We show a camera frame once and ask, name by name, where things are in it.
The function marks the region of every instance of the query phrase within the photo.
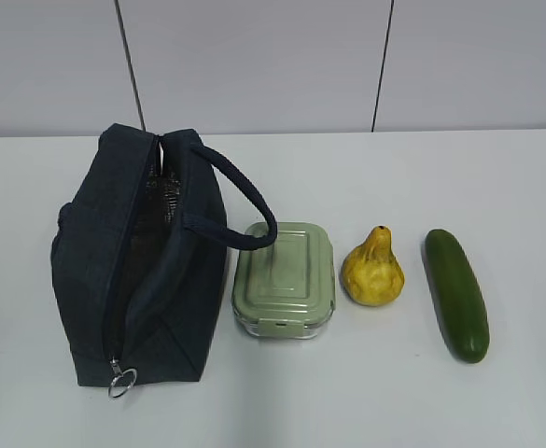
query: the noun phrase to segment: cucumber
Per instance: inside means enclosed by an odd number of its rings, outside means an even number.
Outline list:
[[[447,347],[468,363],[480,362],[490,334],[482,292],[463,248],[441,229],[425,240],[427,276]]]

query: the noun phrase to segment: green lid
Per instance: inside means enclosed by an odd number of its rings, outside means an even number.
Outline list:
[[[267,225],[250,226],[262,236]],[[276,242],[242,251],[233,285],[233,310],[256,336],[308,338],[317,334],[335,307],[332,246],[314,224],[280,222]]]

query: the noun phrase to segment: container lid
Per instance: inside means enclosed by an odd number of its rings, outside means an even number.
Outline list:
[[[256,223],[247,234],[266,234]],[[280,222],[276,242],[262,249],[242,251],[233,285],[233,308],[246,323],[309,327],[325,323],[335,307],[332,246],[327,233],[315,224]]]

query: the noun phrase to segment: white table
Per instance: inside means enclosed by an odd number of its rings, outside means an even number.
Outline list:
[[[336,269],[389,226],[401,296],[369,309],[338,288],[319,338],[261,342],[233,323],[231,271],[202,381],[109,400],[76,385],[49,268],[57,211],[97,138],[0,139],[1,448],[546,447],[546,131],[204,140],[279,220],[325,228]],[[260,220],[221,187],[235,229]],[[492,341],[478,365],[455,361],[437,326],[420,259],[436,227],[483,289]]]

